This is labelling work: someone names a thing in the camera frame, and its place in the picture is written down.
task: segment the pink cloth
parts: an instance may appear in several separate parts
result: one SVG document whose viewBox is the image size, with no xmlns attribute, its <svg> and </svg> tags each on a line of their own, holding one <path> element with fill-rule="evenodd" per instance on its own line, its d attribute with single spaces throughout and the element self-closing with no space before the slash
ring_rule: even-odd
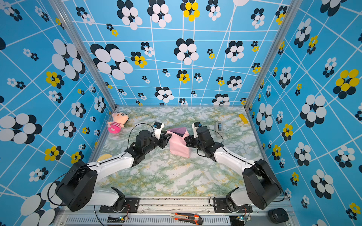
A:
<svg viewBox="0 0 362 226">
<path fill-rule="evenodd" d="M 185 137 L 189 136 L 189 132 L 186 127 L 169 129 L 167 134 L 172 134 L 170 138 L 170 152 L 174 155 L 179 155 L 185 158 L 190 157 L 190 148 L 186 147 Z"/>
</svg>

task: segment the metal frame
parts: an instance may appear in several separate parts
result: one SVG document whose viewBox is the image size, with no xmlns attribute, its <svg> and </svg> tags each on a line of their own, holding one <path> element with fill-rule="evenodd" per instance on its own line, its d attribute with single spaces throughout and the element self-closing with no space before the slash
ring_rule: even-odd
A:
<svg viewBox="0 0 362 226">
<path fill-rule="evenodd" d="M 94 78 L 97 86 L 102 91 L 105 99 L 107 100 L 109 106 L 111 106 L 112 110 L 116 108 L 116 103 L 109 92 L 109 90 L 104 86 L 104 81 L 99 73 L 96 65 L 94 64 L 91 56 L 88 53 L 87 48 L 85 47 L 82 38 L 80 37 L 77 29 L 75 28 L 74 24 L 70 20 L 69 14 L 66 12 L 64 5 L 61 0 L 49 0 L 49 3 L 53 7 L 55 13 L 60 18 L 63 27 L 65 28 L 66 32 L 68 33 L 70 39 L 72 40 L 73 44 L 79 51 L 79 54 L 83 58 L 85 64 L 89 69 L 90 75 Z"/>
<path fill-rule="evenodd" d="M 248 101 L 245 105 L 246 109 L 250 107 L 256 97 L 256 94 L 259 92 L 259 84 L 261 84 L 265 76 L 268 74 L 268 69 L 273 63 L 273 60 L 278 52 L 280 43 L 282 43 L 285 35 L 287 34 L 302 1 L 303 0 L 292 0 L 292 2 L 290 3 L 287 16 L 284 18 L 283 23 L 280 26 L 279 31 L 277 32 L 277 35 L 272 42 L 269 52 L 266 55 L 265 61 L 261 67 L 261 71 L 259 72 L 259 75 L 256 78 L 253 87 L 249 93 Z"/>
</svg>

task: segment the small yellow object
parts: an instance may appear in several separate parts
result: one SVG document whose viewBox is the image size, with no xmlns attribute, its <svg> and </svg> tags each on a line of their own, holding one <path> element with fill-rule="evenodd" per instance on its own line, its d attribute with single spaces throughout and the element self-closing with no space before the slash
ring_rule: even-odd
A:
<svg viewBox="0 0 362 226">
<path fill-rule="evenodd" d="M 248 123 L 248 120 L 245 118 L 245 116 L 243 114 L 239 114 L 239 117 L 245 124 Z"/>
</svg>

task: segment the stuffed doll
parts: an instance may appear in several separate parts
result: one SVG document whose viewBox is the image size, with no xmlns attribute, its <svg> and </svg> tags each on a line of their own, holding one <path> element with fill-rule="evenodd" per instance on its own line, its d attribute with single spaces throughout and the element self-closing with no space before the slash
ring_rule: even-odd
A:
<svg viewBox="0 0 362 226">
<path fill-rule="evenodd" d="M 126 113 L 123 112 L 113 113 L 112 117 L 113 121 L 109 121 L 107 125 L 108 131 L 110 133 L 119 133 L 129 117 Z"/>
</svg>

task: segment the green marble surface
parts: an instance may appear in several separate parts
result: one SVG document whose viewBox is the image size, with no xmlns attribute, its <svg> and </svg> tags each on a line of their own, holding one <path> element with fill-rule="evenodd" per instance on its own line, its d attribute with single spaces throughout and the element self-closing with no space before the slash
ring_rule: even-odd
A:
<svg viewBox="0 0 362 226">
<path fill-rule="evenodd" d="M 186 127 L 193 133 L 191 123 L 199 121 L 214 129 L 216 121 L 224 125 L 223 144 L 230 151 L 249 159 L 259 160 L 261 151 L 250 124 L 244 124 L 239 114 L 246 115 L 243 107 L 121 107 L 130 119 L 119 134 L 109 134 L 100 155 L 115 156 L 127 148 L 131 129 L 139 123 L 165 124 L 165 130 Z M 137 126 L 131 134 L 130 144 L 148 125 Z M 210 131 L 214 141 L 221 142 Z M 197 155 L 191 148 L 190 158 L 173 155 L 169 145 L 155 148 L 137 166 L 114 173 L 97 183 L 103 188 L 117 187 L 126 196 L 224 196 L 235 187 L 244 187 L 242 176 L 223 164 Z"/>
</svg>

